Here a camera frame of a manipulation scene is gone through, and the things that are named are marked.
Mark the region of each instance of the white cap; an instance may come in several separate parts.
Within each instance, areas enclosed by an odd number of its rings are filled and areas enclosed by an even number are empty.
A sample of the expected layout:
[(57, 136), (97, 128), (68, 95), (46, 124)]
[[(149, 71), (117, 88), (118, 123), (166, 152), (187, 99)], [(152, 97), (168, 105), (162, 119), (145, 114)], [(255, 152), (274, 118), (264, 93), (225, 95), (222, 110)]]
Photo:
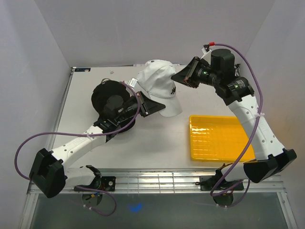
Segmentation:
[(171, 76), (176, 74), (174, 65), (169, 61), (152, 60), (145, 64), (143, 71), (138, 73), (138, 84), (156, 102), (166, 106), (159, 111), (164, 117), (173, 117), (182, 112), (176, 97), (176, 86)]

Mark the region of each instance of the tabletop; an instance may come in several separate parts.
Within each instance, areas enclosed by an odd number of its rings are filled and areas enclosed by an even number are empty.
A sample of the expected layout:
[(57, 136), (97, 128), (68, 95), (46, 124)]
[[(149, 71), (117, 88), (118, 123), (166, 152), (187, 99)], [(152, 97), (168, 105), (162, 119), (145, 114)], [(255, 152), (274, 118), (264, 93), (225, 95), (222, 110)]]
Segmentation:
[[(144, 66), (91, 68), (89, 72), (74, 72), (61, 114), (58, 132), (83, 133), (98, 118), (91, 103), (94, 88), (102, 79), (128, 81), (136, 77)], [(183, 66), (177, 66), (177, 72)], [(111, 169), (193, 169), (219, 167), (220, 163), (191, 160), (189, 143), (189, 116), (234, 116), (219, 98), (213, 87), (201, 84), (193, 89), (176, 84), (176, 94), (183, 112), (175, 117), (159, 113), (146, 118), (138, 116), (135, 126), (118, 134), (106, 144), (93, 149), (71, 167), (92, 165)], [(142, 90), (136, 85), (135, 91)], [(73, 137), (58, 135), (54, 148)]]

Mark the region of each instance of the gray wall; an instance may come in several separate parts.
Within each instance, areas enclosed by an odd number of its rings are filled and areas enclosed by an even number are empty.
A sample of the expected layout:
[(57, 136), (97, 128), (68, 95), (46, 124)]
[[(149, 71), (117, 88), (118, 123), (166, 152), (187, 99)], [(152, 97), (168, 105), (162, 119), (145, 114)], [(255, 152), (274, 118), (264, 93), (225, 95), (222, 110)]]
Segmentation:
[(305, 2), (276, 0), (246, 57), (263, 90), (263, 112), (297, 160), (283, 171), (299, 228), (305, 228)]
[(35, 0), (70, 66), (188, 63), (202, 45), (246, 54), (275, 0)]
[[(0, 31), (0, 228), (15, 229), (28, 188), (15, 172), (15, 151), (52, 129), (70, 68), (34, 0), (0, 0)], [(45, 143), (42, 137), (22, 150), (26, 175)]]

